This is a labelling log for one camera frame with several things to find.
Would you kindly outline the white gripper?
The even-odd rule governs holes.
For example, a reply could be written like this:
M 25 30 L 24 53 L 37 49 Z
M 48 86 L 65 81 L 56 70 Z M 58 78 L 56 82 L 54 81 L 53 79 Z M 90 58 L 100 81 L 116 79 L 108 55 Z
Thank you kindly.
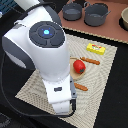
M 52 105 L 56 114 L 67 114 L 70 101 L 77 98 L 73 78 L 68 75 L 59 82 L 43 81 L 48 102 Z

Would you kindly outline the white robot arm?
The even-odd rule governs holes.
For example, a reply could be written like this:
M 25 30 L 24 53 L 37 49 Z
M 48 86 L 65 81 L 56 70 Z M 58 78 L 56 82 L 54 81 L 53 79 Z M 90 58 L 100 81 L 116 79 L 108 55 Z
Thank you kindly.
M 76 109 L 76 91 L 70 75 L 70 55 L 58 14 L 43 0 L 14 0 L 25 12 L 2 37 L 8 57 L 26 69 L 37 69 L 55 117 L 69 117 Z

